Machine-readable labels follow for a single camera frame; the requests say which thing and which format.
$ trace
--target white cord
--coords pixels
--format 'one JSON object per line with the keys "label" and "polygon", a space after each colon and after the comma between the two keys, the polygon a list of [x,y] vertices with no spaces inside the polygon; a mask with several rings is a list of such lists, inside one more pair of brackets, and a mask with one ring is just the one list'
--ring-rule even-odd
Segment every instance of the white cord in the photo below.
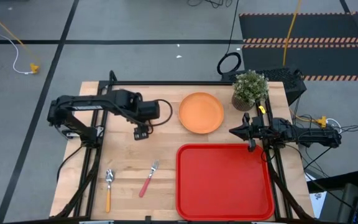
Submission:
{"label": "white cord", "polygon": [[12,65],[13,70],[15,70],[15,72],[17,72],[17,73],[24,74],[24,75],[33,74],[33,72],[20,72],[15,68],[17,58],[19,58],[19,49],[16,47],[16,45],[9,38],[5,37],[2,34],[0,34],[0,37],[8,40],[13,45],[13,47],[16,49],[16,58],[15,58],[15,61],[13,61],[13,65]]}
{"label": "white cord", "polygon": [[337,122],[334,118],[327,118],[326,119],[326,123],[328,123],[328,121],[334,121],[337,125],[338,125],[338,127],[339,127],[339,134],[341,134],[342,133],[342,127],[341,127],[341,125],[339,124],[339,122]]}

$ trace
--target floor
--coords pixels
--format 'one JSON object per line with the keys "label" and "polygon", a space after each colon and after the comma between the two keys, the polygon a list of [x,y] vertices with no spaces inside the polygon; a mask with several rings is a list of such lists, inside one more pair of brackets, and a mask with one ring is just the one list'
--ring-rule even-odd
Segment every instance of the floor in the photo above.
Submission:
{"label": "floor", "polygon": [[[67,40],[177,43],[67,44],[59,54],[56,53],[59,40],[73,2],[0,1],[1,22],[22,40],[38,40],[41,44],[28,47],[42,62],[39,74],[17,74],[12,70],[13,47],[0,44],[0,206],[23,145],[29,144],[6,216],[4,219],[2,216],[5,222],[49,215],[56,171],[66,144],[47,125],[51,100],[78,94],[83,81],[106,80],[111,69],[119,80],[220,79],[216,64],[227,44],[215,40],[229,38],[235,4],[213,9],[206,2],[190,7],[186,0],[79,0]],[[351,11],[358,11],[358,0],[346,2]],[[238,12],[293,12],[296,3],[296,0],[240,0]],[[301,12],[343,12],[343,8],[339,0],[304,0]],[[238,19],[233,39],[241,40]],[[239,47],[234,44],[231,51]],[[17,68],[29,70],[32,58],[19,49]],[[227,61],[223,68],[229,69],[234,64]],[[301,97],[298,114],[315,118],[326,115],[342,125],[358,124],[358,82],[306,82],[306,86],[308,90]],[[35,128],[34,135],[28,133],[29,127]],[[316,157],[323,150],[313,145],[308,152]],[[358,132],[344,134],[341,147],[329,151],[318,162],[328,175],[358,170]]]}

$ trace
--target red tray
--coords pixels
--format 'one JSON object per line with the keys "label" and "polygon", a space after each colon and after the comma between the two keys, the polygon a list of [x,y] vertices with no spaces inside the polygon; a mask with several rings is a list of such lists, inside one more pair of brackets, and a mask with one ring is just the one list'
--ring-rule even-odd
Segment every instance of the red tray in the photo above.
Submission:
{"label": "red tray", "polygon": [[185,220],[266,220],[273,197],[262,148],[187,144],[177,152],[177,211]]}

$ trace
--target orange plate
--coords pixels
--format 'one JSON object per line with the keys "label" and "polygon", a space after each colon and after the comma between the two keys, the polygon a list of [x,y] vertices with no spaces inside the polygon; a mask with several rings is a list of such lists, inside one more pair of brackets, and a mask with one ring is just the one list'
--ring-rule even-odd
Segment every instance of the orange plate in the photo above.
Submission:
{"label": "orange plate", "polygon": [[180,103],[179,120],[189,131],[210,133],[223,122],[223,106],[213,95],[192,93]]}

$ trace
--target potted plant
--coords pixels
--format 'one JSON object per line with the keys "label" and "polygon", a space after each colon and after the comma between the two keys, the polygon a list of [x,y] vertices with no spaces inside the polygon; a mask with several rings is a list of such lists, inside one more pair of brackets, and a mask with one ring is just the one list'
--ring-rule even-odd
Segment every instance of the potted plant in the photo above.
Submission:
{"label": "potted plant", "polygon": [[231,102],[240,111],[248,111],[256,102],[265,100],[269,91],[264,74],[251,70],[237,75],[237,81],[233,85]]}

